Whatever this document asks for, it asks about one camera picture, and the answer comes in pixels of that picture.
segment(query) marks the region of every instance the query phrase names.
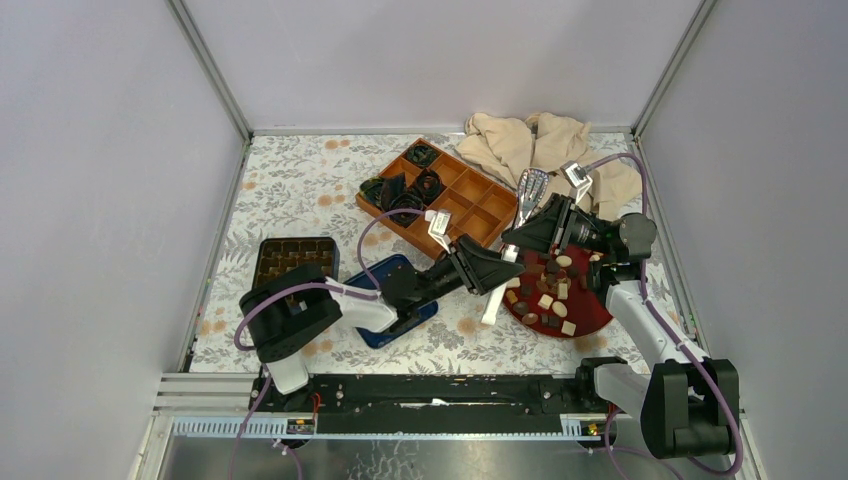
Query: silver spoon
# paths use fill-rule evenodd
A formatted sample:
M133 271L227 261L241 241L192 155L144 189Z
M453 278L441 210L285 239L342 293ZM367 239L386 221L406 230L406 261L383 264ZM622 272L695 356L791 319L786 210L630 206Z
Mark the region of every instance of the silver spoon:
M518 209L515 211L515 220L513 227L520 227L527 222L533 210L539 206L542 197L545 195L545 190L548 188L548 174L544 170L538 168L527 168L521 172L521 179L518 181L518 191L516 198L518 199ZM518 258L518 247L515 245L506 245L501 254L502 260L514 262ZM482 323L486 325L494 325L497 320L498 307L506 292L506 283L495 288L489 294L489 299L486 301L486 309L483 310Z

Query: floral tablecloth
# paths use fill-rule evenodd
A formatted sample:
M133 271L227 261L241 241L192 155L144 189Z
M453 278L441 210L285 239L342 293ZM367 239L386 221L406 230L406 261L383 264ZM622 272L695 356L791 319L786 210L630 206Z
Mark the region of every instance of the floral tablecloth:
M200 316L191 372L251 372L253 353L233 346L241 321L239 298L250 289L259 243L268 237L330 236L340 252L339 278L360 271L356 241L371 219L354 203L359 183L377 174L419 135L258 136L253 140L221 259L211 279ZM454 154L462 135L423 135ZM591 134L595 150L627 151L623 134ZM622 214L637 211L634 199ZM367 264L394 253L417 268L432 261L391 230L377 225L365 238ZM665 270L655 249L648 267L649 287L658 305L676 318ZM600 332L580 339L540 335L516 321L503 307L497 324L479 319L485 297L464 289L439 300L439 313L378 350L369 348L349 327L335 325L306 345L312 373L465 373L567 374L584 357L618 355L637 371L647 365L622 326L613 320Z

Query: beige cloth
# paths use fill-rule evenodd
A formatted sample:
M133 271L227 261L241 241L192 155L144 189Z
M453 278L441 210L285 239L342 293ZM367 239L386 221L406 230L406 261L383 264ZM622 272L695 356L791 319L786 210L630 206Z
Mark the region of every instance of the beige cloth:
M568 195L571 190L558 173L565 162L574 160L586 166L603 157L589 148L590 127L590 123L550 113L531 115L524 122L475 113L465 123L468 137L457 150L464 160L480 165L485 172L512 188L518 187L518 179L525 168L536 167L554 173L543 199L547 201L552 193ZM618 218L619 209L642 192L639 173L618 160L590 175L592 188L578 205L605 220Z

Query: wooden tray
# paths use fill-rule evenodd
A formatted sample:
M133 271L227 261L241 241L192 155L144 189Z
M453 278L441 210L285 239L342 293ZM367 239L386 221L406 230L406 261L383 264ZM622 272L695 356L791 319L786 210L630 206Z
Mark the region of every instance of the wooden tray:
M444 187L442 193L427 208L445 209L451 212L448 229L451 240L456 240L467 233L480 245L488 247L512 222L517 204L515 193L496 184L424 139L418 139L409 148L422 144L439 152L439 157L429 168L439 174ZM379 176L389 178L404 173L407 185L411 185L422 169L409 162L405 155L406 151L380 172ZM361 194L356 195L356 204L372 217L383 213ZM442 247L427 235L428 225L423 216L418 217L406 228L389 218L384 218L381 223L430 258L435 259L444 252Z

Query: red plate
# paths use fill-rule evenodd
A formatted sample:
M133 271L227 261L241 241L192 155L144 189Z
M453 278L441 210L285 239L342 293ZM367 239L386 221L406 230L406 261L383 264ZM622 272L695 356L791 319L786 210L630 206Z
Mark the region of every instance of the red plate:
M571 288L568 290L568 298L566 300L560 300L565 304L565 308L568 309L568 315L565 317L565 320L577 325L577 328L574 330L573 337L562 333L559 327L542 325L541 317L543 313L548 314L552 318L557 318L560 327L562 326L563 319L554 315L553 310L545 310L538 305L539 299L543 295L536 286L536 282L541 279L541 274L539 272L531 273L530 270L527 270L519 277L522 286L530 285L533 288L533 291L528 297L523 297L521 295L520 288L508 288L507 291L515 292L515 295L518 297L517 302L527 302L527 305L530 307L530 313L539 315L539 320L536 321L536 323L526 325L528 328L532 328L543 335L559 338L576 338L591 335L604 328L610 320L612 320L612 315L610 315L606 308L601 305L601 302L598 301L598 297L594 293L586 290L580 285L580 278L585 276L586 272L589 270L589 256L591 254L582 248L571 245L566 247L565 254L571 257L571 265L576 267L578 272L577 278L572 279ZM523 252L523 258L525 267L530 267L530 265L544 266L548 262L547 260L539 258L539 254L536 252ZM565 269L560 269L556 275L557 280L565 281ZM554 301L557 301L556 286L551 288L552 290L548 293L548 295L553 297ZM506 295L504 295L503 304L506 306L507 310L509 310L509 313L511 313L516 320L521 322L521 315L515 313L515 310L512 308L513 304L509 301Z

